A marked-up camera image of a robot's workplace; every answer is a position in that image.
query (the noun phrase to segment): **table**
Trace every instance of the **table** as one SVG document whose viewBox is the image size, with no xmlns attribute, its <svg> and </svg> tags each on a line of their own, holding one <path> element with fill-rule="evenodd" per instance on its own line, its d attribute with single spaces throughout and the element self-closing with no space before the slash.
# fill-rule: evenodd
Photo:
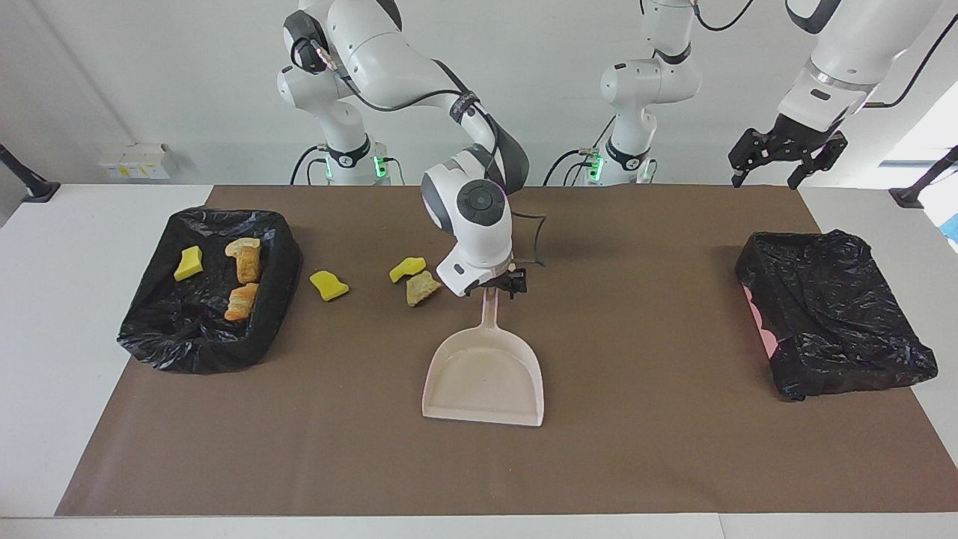
<svg viewBox="0 0 958 539">
<path fill-rule="evenodd" d="M 0 229 L 0 521 L 3 536 L 156 534 L 206 536 L 212 530 L 258 536 L 817 536 L 946 537 L 958 514 L 946 515 L 625 515 L 567 517 L 365 519 L 45 519 L 56 508 L 86 440 L 126 361 L 114 343 L 119 320 L 136 288 L 167 216 L 202 203 L 208 186 L 64 186 L 49 204 L 24 206 Z M 823 229 L 841 227 L 872 244 L 916 332 L 935 349 L 942 375 L 915 388 L 952 458 L 958 455 L 958 337 L 947 306 L 958 299 L 948 276 L 958 270 L 947 242 L 921 213 L 904 212 L 884 192 L 807 189 L 803 197 Z M 124 256 L 111 246 L 134 245 Z M 109 279 L 93 278 L 109 260 Z M 70 260 L 72 270 L 62 268 Z M 77 316 L 69 305 L 89 294 L 99 305 Z M 44 337 L 38 328 L 58 328 Z M 95 363 L 56 362 L 65 351 Z"/>
</svg>

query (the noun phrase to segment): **black bag liner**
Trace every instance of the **black bag liner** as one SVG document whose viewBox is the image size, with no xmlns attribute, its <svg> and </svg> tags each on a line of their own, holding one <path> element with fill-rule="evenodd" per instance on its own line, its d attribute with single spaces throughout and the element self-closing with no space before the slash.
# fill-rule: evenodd
<svg viewBox="0 0 958 539">
<path fill-rule="evenodd" d="M 241 286 L 236 261 L 223 250 L 238 238 L 260 238 L 262 277 L 251 317 L 223 318 L 230 291 Z M 173 280 L 180 253 L 203 252 L 203 271 Z M 170 216 L 117 342 L 137 360 L 170 372 L 218 373 L 258 363 L 280 331 L 296 292 L 303 253 L 282 215 L 204 206 Z"/>
<path fill-rule="evenodd" d="M 857 236 L 759 232 L 736 275 L 778 341 L 772 377 L 788 399 L 912 386 L 938 374 Z"/>
</svg>

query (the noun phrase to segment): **dustpan handle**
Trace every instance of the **dustpan handle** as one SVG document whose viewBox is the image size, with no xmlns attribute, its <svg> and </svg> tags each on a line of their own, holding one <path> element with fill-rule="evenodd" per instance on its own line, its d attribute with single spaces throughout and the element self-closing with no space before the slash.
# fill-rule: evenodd
<svg viewBox="0 0 958 539">
<path fill-rule="evenodd" d="M 489 287 L 482 292 L 482 323 L 481 327 L 494 328 L 496 325 L 496 314 L 499 312 L 499 290 Z"/>
</svg>

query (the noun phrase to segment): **black stand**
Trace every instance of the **black stand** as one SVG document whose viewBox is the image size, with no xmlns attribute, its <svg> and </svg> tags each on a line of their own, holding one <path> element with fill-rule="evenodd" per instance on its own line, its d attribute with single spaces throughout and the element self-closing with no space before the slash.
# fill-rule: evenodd
<svg viewBox="0 0 958 539">
<path fill-rule="evenodd" d="M 892 199 L 895 199 L 895 202 L 898 203 L 898 206 L 902 208 L 924 209 L 922 203 L 918 202 L 918 195 L 922 193 L 925 187 L 931 185 L 938 176 L 941 176 L 944 171 L 951 168 L 955 161 L 958 161 L 958 146 L 952 148 L 945 157 L 932 165 L 928 172 L 924 173 L 924 176 L 911 187 L 889 189 L 888 192 Z"/>
<path fill-rule="evenodd" d="M 23 202 L 46 202 L 54 196 L 59 189 L 59 183 L 56 181 L 47 181 L 43 176 L 27 168 L 26 165 L 17 160 L 7 148 L 0 144 L 0 162 L 7 165 L 23 185 L 27 188 L 27 196 L 21 199 Z"/>
</svg>

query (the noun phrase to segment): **dustpan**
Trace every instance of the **dustpan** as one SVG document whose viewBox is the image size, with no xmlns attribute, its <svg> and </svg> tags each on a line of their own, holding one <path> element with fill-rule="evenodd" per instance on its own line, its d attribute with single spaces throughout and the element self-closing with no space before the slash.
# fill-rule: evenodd
<svg viewBox="0 0 958 539">
<path fill-rule="evenodd" d="M 482 323 L 449 337 L 432 357 L 422 415 L 539 427 L 545 401 L 536 353 L 496 325 L 498 290 L 483 292 Z"/>
</svg>

